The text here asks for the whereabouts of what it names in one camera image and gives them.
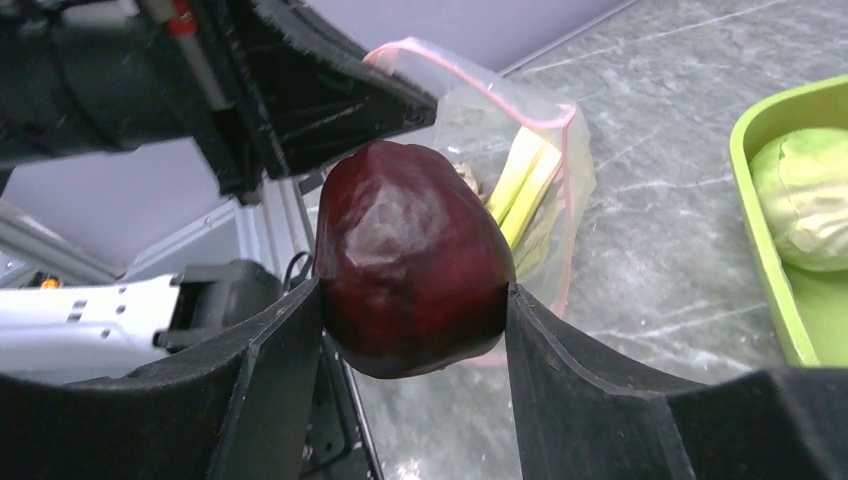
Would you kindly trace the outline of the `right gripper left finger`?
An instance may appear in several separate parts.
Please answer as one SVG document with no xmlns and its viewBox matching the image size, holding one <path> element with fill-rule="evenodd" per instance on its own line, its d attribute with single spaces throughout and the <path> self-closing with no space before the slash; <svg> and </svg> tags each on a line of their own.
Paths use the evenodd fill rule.
<svg viewBox="0 0 848 480">
<path fill-rule="evenodd" d="M 321 352 L 308 281 L 118 379 L 1 381 L 5 479 L 295 479 Z"/>
</svg>

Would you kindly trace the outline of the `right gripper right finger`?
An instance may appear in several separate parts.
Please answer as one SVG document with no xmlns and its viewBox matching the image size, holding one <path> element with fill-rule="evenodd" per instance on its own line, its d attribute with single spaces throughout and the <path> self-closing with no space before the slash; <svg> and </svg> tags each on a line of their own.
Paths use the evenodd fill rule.
<svg viewBox="0 0 848 480">
<path fill-rule="evenodd" d="M 843 479 L 847 373 L 770 368 L 704 385 L 633 360 L 509 292 L 527 479 Z"/>
</svg>

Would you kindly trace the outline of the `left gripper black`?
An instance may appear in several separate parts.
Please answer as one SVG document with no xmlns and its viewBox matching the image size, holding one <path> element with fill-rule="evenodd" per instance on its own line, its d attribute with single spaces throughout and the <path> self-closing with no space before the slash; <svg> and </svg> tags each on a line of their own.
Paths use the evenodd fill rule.
<svg viewBox="0 0 848 480">
<path fill-rule="evenodd" d="M 262 167 L 186 1 L 5 1 L 1 175 L 192 138 L 223 196 L 256 199 Z"/>
</svg>

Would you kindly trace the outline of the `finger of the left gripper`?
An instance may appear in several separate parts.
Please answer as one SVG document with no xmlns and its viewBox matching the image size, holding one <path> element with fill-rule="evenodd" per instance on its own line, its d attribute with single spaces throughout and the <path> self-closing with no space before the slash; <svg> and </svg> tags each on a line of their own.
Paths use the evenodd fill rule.
<svg viewBox="0 0 848 480">
<path fill-rule="evenodd" d="M 221 1 L 218 24 L 258 103 L 273 178 L 435 122 L 433 95 L 365 64 L 365 49 L 303 1 Z"/>
</svg>

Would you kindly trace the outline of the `green toy celery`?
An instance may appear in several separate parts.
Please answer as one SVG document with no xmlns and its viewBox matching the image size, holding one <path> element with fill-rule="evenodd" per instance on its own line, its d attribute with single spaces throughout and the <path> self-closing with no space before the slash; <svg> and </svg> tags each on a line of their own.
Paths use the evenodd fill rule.
<svg viewBox="0 0 848 480">
<path fill-rule="evenodd" d="M 515 250 L 560 169 L 561 150 L 521 127 L 486 202 L 511 250 Z"/>
</svg>

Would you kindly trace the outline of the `clear zip top bag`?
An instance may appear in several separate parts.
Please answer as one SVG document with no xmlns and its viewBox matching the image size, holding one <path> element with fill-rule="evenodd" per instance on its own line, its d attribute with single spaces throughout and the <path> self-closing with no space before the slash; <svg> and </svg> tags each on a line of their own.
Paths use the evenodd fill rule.
<svg viewBox="0 0 848 480">
<path fill-rule="evenodd" d="M 563 317 L 577 229 L 596 186 L 578 104 L 412 37 L 372 50 L 363 62 L 437 98 L 435 123 L 398 142 L 448 158 L 498 223 L 519 282 Z"/>
</svg>

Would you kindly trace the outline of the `green toy cabbage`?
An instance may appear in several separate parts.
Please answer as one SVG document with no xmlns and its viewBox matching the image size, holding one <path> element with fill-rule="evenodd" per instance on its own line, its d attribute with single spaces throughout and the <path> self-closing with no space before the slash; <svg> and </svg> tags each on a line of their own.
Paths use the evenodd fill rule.
<svg viewBox="0 0 848 480">
<path fill-rule="evenodd" d="M 753 186 L 780 258 L 800 269 L 847 268 L 847 131 L 806 128 L 751 160 Z"/>
</svg>

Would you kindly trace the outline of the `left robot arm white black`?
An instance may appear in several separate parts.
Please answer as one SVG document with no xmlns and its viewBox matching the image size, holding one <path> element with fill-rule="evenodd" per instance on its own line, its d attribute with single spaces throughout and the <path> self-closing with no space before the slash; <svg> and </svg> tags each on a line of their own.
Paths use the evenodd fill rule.
<svg viewBox="0 0 848 480">
<path fill-rule="evenodd" d="M 1 5 L 1 369 L 50 383 L 161 359 L 237 207 L 435 99 L 299 1 Z"/>
</svg>

